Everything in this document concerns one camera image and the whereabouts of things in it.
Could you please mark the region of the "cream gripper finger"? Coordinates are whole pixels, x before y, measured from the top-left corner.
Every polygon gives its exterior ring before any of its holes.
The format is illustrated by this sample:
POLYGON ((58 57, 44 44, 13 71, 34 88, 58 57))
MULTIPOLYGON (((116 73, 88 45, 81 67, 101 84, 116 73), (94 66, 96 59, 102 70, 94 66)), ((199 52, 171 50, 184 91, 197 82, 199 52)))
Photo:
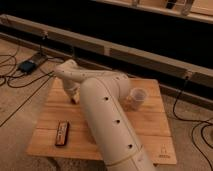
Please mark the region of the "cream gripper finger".
POLYGON ((76 92, 72 98, 71 98, 71 102, 73 104, 78 104, 80 102, 80 93, 79 92, 76 92))

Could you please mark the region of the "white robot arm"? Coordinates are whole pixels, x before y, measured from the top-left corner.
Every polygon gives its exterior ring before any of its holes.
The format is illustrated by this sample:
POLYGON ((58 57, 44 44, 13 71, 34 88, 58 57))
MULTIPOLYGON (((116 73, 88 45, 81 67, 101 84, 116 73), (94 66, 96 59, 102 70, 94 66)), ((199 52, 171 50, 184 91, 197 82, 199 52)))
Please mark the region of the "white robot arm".
POLYGON ((67 60, 54 69, 69 97, 80 89, 80 106, 108 171, 156 171, 120 100, 130 93, 124 73, 80 69, 67 60))

